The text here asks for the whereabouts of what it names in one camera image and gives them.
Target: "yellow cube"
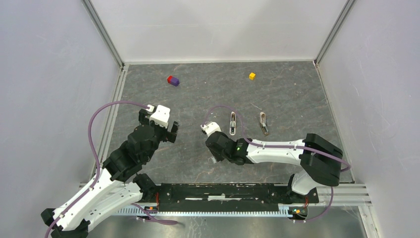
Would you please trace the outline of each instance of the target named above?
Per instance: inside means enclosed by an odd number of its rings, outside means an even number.
[[[250,80],[254,80],[255,78],[255,74],[254,73],[250,73]]]

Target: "small cube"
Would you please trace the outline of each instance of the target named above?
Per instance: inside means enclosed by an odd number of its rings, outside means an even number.
[[[255,74],[254,73],[250,73],[250,80],[254,80],[255,78]]]
[[[173,86],[178,86],[179,85],[179,79],[175,78],[174,76],[169,76],[168,77],[168,83],[172,84]]]

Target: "purple block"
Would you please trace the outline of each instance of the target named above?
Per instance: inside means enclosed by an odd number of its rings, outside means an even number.
[[[179,85],[179,79],[175,78],[174,76],[169,76],[168,77],[168,83],[172,84],[173,86],[178,86]]]

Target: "gray tabletop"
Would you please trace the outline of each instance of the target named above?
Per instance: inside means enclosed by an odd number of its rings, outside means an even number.
[[[248,75],[256,77],[250,80]],[[178,87],[168,84],[173,75]],[[131,65],[122,100],[171,108],[170,124],[180,123],[175,144],[161,143],[143,166],[155,183],[282,182],[301,168],[278,163],[238,166],[228,161],[213,164],[200,124],[215,105],[235,107],[246,121],[247,136],[266,141],[303,139],[316,133],[342,148],[323,88],[312,62],[239,62]],[[121,105],[109,151],[118,148],[138,125],[138,107]],[[259,127],[266,113],[269,136]],[[228,134],[231,111],[217,109],[210,120]],[[240,128],[231,138],[241,136]],[[350,172],[341,181],[352,181]]]

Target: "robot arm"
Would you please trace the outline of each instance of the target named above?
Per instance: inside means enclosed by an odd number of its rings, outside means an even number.
[[[140,125],[128,135],[126,141],[113,151],[104,161],[100,176],[93,188],[91,179],[77,194],[62,206],[46,209],[41,213],[44,223],[49,226],[58,216],[54,225],[53,238],[84,238],[96,225],[122,207],[155,195],[156,185],[146,174],[137,175],[119,192],[105,198],[111,190],[126,183],[142,169],[158,149],[160,142],[175,142],[179,124],[175,121],[168,131],[170,109],[149,105],[149,109],[139,111]],[[87,192],[66,213],[67,209],[82,193]]]
[[[339,184],[341,164],[338,161],[308,150],[298,149],[311,147],[338,158],[343,157],[343,152],[339,148],[319,135],[307,134],[306,139],[287,142],[248,139],[252,142],[249,144],[244,138],[233,141],[221,132],[215,122],[202,126],[202,130],[208,136],[206,146],[214,156],[213,162],[227,159],[237,165],[275,162],[301,166],[303,170],[292,175],[289,180],[291,193],[296,195],[307,195],[317,186],[338,186]]]

